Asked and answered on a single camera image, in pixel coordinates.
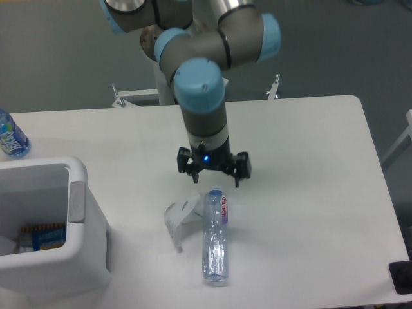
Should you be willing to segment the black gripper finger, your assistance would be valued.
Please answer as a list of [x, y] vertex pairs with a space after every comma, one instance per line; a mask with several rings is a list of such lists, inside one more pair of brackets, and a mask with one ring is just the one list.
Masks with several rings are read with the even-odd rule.
[[197, 184], [199, 173], [205, 168], [204, 162], [195, 155], [195, 152], [184, 147], [179, 148], [176, 159], [178, 172], [187, 174]]
[[250, 179], [251, 177], [251, 162], [248, 152], [243, 151], [237, 155], [230, 154], [223, 164], [222, 171], [226, 175], [233, 177], [235, 188], [239, 188], [240, 181]]

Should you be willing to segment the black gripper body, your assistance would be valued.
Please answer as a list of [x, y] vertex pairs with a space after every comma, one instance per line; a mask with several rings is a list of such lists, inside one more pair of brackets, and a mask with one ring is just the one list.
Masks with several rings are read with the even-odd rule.
[[192, 162], [188, 165], [191, 172], [200, 172], [204, 169], [226, 171], [232, 169], [232, 153], [229, 137], [218, 147], [210, 147], [204, 140], [189, 140], [192, 153]]

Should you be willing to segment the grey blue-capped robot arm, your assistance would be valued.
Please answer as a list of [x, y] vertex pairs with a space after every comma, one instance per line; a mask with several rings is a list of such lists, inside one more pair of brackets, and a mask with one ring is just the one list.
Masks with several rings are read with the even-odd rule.
[[180, 148], [180, 173], [197, 180], [204, 170], [221, 171], [236, 181], [248, 179], [247, 152], [230, 150], [222, 72], [273, 57], [281, 47], [281, 29], [253, 1], [213, 1], [217, 27], [193, 35], [191, 1], [102, 1], [115, 33], [156, 26], [154, 57], [179, 104], [189, 148]]

